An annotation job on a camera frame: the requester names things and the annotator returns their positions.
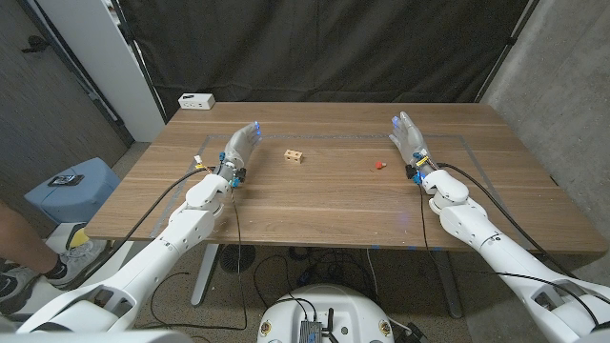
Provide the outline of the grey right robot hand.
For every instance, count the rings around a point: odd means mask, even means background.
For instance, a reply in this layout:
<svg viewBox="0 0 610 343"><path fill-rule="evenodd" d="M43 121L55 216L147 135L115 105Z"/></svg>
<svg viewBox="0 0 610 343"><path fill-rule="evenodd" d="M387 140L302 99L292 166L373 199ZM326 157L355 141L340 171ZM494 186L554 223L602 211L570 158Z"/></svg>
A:
<svg viewBox="0 0 610 343"><path fill-rule="evenodd" d="M402 111L392 119L393 131L390 140L398 148L407 165L414 167L420 159L429 154L429 149L422 133L409 115Z"/></svg>

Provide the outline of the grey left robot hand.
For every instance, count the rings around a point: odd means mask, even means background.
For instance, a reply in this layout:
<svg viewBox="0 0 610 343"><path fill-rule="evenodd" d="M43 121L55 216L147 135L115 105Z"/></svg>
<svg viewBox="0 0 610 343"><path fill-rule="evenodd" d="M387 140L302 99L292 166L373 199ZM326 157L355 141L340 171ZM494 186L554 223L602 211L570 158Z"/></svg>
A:
<svg viewBox="0 0 610 343"><path fill-rule="evenodd" d="M237 169L244 168L254 149L262 140L257 121L236 131L225 146L225 162L232 163Z"/></svg>

